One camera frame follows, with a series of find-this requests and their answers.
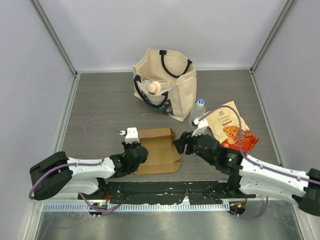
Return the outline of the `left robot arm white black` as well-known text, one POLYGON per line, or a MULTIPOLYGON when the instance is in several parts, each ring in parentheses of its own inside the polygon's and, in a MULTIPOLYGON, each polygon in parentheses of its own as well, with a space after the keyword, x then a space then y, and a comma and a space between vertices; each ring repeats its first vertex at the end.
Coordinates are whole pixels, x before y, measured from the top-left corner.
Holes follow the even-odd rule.
POLYGON ((107 192, 104 179, 125 177, 138 170, 148 150, 138 142, 122 143, 124 152, 103 159, 77 159, 59 151, 29 170, 31 200, 43 201, 59 193, 86 194, 100 200, 107 192))

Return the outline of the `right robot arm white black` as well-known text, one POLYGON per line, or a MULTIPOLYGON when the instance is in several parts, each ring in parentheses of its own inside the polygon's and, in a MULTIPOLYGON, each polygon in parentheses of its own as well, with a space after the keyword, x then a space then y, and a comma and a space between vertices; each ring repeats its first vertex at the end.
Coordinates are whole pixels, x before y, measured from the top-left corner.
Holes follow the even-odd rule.
POLYGON ((259 195, 283 200, 310 215, 320 215, 320 171, 292 170, 223 147, 212 136, 183 132, 173 145, 180 154, 196 154, 219 172, 228 175, 226 193, 233 198, 259 195))

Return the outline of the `brown cardboard box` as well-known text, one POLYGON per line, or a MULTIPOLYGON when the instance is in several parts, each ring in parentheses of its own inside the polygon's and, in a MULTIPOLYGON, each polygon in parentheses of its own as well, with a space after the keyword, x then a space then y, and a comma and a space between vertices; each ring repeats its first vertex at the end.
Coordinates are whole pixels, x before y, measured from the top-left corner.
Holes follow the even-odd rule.
POLYGON ((138 137, 148 156, 134 172, 136 175, 173 173, 180 168, 182 156, 173 145, 176 133, 171 128, 140 129, 138 137))

